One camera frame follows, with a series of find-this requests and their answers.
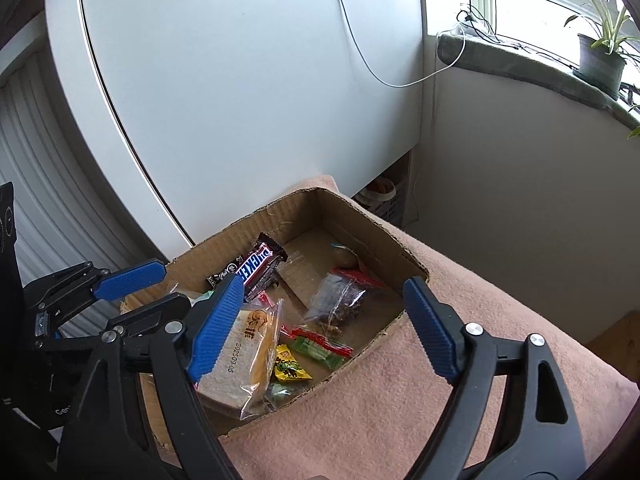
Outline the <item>black cartoon snack packet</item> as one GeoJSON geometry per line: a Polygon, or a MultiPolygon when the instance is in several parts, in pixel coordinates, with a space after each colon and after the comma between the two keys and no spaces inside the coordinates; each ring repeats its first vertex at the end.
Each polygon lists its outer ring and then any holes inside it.
{"type": "Polygon", "coordinates": [[[241,266],[242,263],[243,263],[243,257],[242,256],[236,257],[235,259],[231,260],[221,271],[214,273],[212,275],[209,275],[209,277],[206,278],[207,284],[209,284],[209,286],[212,289],[216,289],[218,285],[229,274],[235,274],[236,272],[238,272],[239,267],[241,266]]]}

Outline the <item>Snickers bar English label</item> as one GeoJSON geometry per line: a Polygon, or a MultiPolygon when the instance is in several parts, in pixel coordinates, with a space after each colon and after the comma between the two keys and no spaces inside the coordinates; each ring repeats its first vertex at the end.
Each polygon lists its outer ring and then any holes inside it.
{"type": "Polygon", "coordinates": [[[243,281],[244,299],[253,300],[274,281],[273,273],[280,263],[288,260],[288,253],[272,237],[260,233],[254,247],[236,271],[243,281]]]}

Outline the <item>red date snack packet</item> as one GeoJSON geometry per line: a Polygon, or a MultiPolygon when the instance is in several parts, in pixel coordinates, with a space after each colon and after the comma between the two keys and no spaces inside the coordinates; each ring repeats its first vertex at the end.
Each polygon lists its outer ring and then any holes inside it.
{"type": "Polygon", "coordinates": [[[296,337],[306,338],[315,344],[318,344],[323,349],[331,351],[343,358],[350,358],[354,354],[354,349],[347,344],[339,344],[326,338],[326,336],[320,335],[312,330],[305,330],[304,328],[295,327],[289,328],[286,325],[280,327],[280,335],[286,338],[294,339],[296,337]]]}
{"type": "Polygon", "coordinates": [[[366,298],[384,289],[380,280],[361,271],[334,268],[311,297],[302,324],[325,335],[337,335],[359,315],[366,298]]]}

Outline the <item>packaged bread slices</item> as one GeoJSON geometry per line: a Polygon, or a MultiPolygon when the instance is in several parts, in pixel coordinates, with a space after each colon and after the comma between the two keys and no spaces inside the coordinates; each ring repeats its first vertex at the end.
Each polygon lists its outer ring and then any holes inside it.
{"type": "Polygon", "coordinates": [[[196,383],[213,410],[237,420],[265,411],[282,306],[261,292],[239,310],[213,369],[196,383]]]}

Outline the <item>yellow candy packet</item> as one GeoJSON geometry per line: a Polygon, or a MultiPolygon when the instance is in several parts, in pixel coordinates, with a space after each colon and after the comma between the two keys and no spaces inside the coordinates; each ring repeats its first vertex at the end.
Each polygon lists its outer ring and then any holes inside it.
{"type": "Polygon", "coordinates": [[[278,344],[273,367],[274,377],[278,382],[308,382],[312,379],[292,355],[286,344],[278,344]]]}

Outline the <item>green snack packet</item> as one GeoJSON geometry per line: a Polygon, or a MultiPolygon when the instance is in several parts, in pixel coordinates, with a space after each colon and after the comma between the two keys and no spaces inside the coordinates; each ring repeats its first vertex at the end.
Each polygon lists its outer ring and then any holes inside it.
{"type": "Polygon", "coordinates": [[[345,359],[342,356],[321,347],[320,344],[305,337],[294,338],[291,348],[297,353],[323,365],[328,370],[338,370],[345,363],[345,359]]]}

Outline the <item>teal mint candy packet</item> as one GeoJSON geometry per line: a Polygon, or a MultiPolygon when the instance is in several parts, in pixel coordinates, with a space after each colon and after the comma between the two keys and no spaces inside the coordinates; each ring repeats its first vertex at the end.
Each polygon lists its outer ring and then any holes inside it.
{"type": "Polygon", "coordinates": [[[295,393],[293,385],[272,382],[266,390],[265,400],[274,410],[277,410],[288,404],[294,398],[295,393]]]}

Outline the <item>white cabinet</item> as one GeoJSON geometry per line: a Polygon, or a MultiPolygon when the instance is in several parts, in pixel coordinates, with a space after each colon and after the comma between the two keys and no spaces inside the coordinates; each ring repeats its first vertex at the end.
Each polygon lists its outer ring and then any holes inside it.
{"type": "Polygon", "coordinates": [[[99,170],[175,258],[298,182],[356,194],[419,140],[421,0],[46,0],[99,170]]]}

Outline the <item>grey window sill cushion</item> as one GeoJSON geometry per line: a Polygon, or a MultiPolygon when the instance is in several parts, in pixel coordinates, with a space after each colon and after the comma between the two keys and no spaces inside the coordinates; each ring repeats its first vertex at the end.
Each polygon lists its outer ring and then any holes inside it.
{"type": "Polygon", "coordinates": [[[639,119],[603,91],[544,62],[449,34],[443,34],[436,40],[436,53],[439,61],[446,65],[534,84],[595,110],[607,112],[629,130],[639,127],[639,119]]]}

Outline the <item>potted spider plant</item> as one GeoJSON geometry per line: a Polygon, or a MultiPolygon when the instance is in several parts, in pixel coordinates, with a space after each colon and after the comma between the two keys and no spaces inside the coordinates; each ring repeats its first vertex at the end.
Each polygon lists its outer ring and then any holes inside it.
{"type": "Polygon", "coordinates": [[[629,114],[639,115],[639,86],[623,82],[628,62],[639,68],[638,27],[635,34],[625,27],[634,21],[624,4],[608,0],[587,0],[592,13],[576,11],[568,16],[563,27],[576,21],[587,23],[592,35],[578,32],[579,60],[573,74],[601,90],[614,101],[622,101],[629,114]]]}

